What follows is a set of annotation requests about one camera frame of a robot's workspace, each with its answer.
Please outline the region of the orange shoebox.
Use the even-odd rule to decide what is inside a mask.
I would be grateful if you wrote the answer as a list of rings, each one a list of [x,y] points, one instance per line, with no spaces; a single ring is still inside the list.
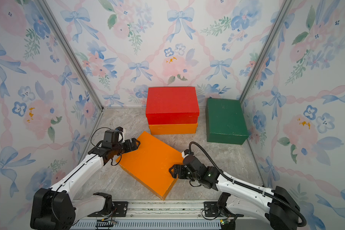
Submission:
[[[197,127],[198,127],[198,123],[149,125],[149,129],[152,135],[195,134]]]
[[[165,200],[177,181],[169,169],[183,163],[182,153],[147,132],[137,140],[139,148],[122,154],[118,158],[119,166],[159,199]]]

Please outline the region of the red shoebox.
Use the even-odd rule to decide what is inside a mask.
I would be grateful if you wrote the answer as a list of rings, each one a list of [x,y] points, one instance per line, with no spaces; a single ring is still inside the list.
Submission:
[[[195,87],[151,87],[146,118],[149,125],[196,124],[200,114]]]

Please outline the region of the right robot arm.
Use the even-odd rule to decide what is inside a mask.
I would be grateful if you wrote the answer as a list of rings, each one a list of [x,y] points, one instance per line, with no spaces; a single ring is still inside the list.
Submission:
[[[174,179],[197,181],[200,186],[221,192],[217,202],[223,216],[242,215],[262,220],[274,230],[296,230],[306,223],[301,209],[289,192],[255,186],[225,173],[215,166],[205,166],[194,155],[169,168]]]

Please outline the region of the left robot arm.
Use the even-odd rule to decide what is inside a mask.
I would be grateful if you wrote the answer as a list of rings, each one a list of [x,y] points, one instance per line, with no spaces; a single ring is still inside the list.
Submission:
[[[75,200],[75,195],[94,173],[112,163],[115,156],[121,158],[139,146],[140,141],[136,138],[125,138],[122,127],[107,128],[103,140],[95,144],[69,174],[50,188],[41,188],[34,194],[30,227],[34,230],[69,230],[91,214],[111,217],[116,207],[110,194],[97,192],[83,200]]]

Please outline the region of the right connector board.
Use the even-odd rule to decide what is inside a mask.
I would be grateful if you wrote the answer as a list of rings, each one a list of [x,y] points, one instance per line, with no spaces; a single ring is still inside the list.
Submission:
[[[235,230],[236,222],[233,219],[222,219],[220,220],[221,230]]]

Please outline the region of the connector board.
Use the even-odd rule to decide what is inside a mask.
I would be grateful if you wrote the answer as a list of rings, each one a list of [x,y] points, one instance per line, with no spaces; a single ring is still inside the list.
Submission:
[[[236,222],[233,219],[222,219],[220,220],[221,230],[235,230]]]
[[[117,225],[117,222],[114,220],[99,219],[96,221],[95,229],[100,230],[102,228],[106,228],[107,230],[109,230],[110,228],[115,227],[116,225]]]

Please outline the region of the green shoebox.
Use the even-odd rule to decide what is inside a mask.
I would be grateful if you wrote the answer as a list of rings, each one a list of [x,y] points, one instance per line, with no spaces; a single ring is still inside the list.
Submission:
[[[249,138],[240,101],[209,98],[205,113],[207,142],[242,145]]]

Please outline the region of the left connector board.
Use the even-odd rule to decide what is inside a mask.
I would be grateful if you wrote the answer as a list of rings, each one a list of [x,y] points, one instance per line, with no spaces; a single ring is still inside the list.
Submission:
[[[115,227],[116,225],[117,225],[117,222],[114,220],[99,219],[96,221],[95,229],[100,230],[102,228],[106,228],[107,230],[109,230],[110,228]]]

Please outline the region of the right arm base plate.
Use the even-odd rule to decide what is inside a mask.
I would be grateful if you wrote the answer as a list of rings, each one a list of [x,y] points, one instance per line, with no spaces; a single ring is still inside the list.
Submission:
[[[227,208],[219,206],[217,204],[217,201],[206,201],[203,203],[203,216],[205,218],[219,218],[219,217],[224,217],[224,218],[233,218],[237,216],[237,214],[234,214],[230,212]]]

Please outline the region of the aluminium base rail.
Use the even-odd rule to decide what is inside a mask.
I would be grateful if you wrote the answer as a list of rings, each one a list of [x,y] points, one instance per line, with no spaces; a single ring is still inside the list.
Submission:
[[[220,220],[233,219],[236,225],[244,226],[247,221],[262,220],[243,216],[233,218],[205,218],[203,201],[152,202],[133,201],[128,203],[125,217],[85,217],[69,230],[95,230],[96,221],[114,220],[115,227],[110,230],[221,230]]]

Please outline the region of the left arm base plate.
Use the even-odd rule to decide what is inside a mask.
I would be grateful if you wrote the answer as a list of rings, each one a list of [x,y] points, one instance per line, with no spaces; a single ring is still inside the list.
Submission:
[[[88,217],[125,217],[127,214],[127,201],[112,201],[106,203],[101,211],[94,212]]]

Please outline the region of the left corner aluminium post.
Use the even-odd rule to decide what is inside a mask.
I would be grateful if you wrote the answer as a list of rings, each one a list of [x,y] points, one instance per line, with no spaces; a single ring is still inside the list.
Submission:
[[[81,64],[79,63],[74,50],[72,49],[70,43],[68,42],[65,34],[63,33],[63,30],[61,29],[60,25],[58,24],[54,14],[52,13],[48,3],[43,0],[34,1],[36,6],[39,8],[40,12],[43,14],[45,19],[49,22],[49,26],[53,31],[55,32],[55,35],[57,36],[57,39],[60,42],[60,45],[63,49],[63,51],[66,54],[66,57],[69,59],[70,64],[73,66],[73,68],[76,70],[76,73],[80,77],[82,83],[85,85],[86,90],[88,90],[91,98],[96,103],[96,106],[103,110],[103,106],[101,104],[100,99],[98,98],[94,88],[91,85],[91,82],[86,77],[85,73],[82,70]]]

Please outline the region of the corner aluminium post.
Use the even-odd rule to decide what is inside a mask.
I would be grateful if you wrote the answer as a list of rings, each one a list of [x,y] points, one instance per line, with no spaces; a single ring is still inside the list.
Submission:
[[[262,65],[265,63],[265,60],[267,59],[267,55],[270,52],[277,35],[279,34],[280,27],[283,25],[292,4],[293,4],[292,0],[285,0],[283,2],[283,5],[281,6],[278,12],[278,15],[276,17],[276,20],[273,23],[273,26],[268,34],[268,38],[266,42],[264,43],[264,46],[261,52],[259,53],[258,60],[253,68],[253,71],[251,72],[251,75],[249,76],[248,82],[246,83],[244,90],[241,94],[241,97],[240,97],[241,105],[244,105],[245,98],[248,95],[252,85],[254,84],[254,81],[256,80],[256,76],[259,73]]]
[[[39,8],[40,12],[43,14],[45,19],[49,22],[49,26],[53,31],[55,32],[55,35],[57,36],[57,39],[60,42],[60,45],[63,49],[63,51],[66,54],[66,57],[69,59],[70,64],[73,66],[73,68],[76,70],[76,73],[80,77],[82,83],[85,85],[86,90],[88,90],[91,98],[96,103],[96,106],[103,110],[103,106],[101,104],[100,99],[98,98],[94,88],[91,85],[91,82],[86,77],[85,73],[82,70],[81,64],[79,63],[74,50],[72,49],[70,43],[68,42],[65,34],[63,33],[63,30],[61,29],[60,25],[58,24],[54,14],[52,13],[48,3],[43,0],[34,1],[36,6]]]

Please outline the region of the right corner aluminium post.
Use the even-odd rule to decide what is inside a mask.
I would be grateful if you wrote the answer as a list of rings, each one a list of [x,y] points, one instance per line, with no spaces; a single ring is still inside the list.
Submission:
[[[264,43],[264,46],[261,52],[259,53],[258,60],[253,68],[253,71],[251,72],[251,75],[249,76],[248,82],[246,83],[244,90],[241,94],[241,97],[240,97],[241,105],[244,105],[245,98],[248,95],[252,85],[254,84],[254,81],[256,80],[256,76],[259,73],[262,65],[265,63],[265,60],[267,59],[267,55],[270,52],[277,35],[279,34],[280,27],[283,25],[292,4],[293,4],[292,0],[285,0],[283,2],[283,5],[281,6],[278,12],[278,15],[276,17],[276,20],[273,23],[273,26],[268,34],[268,38],[266,42]]]

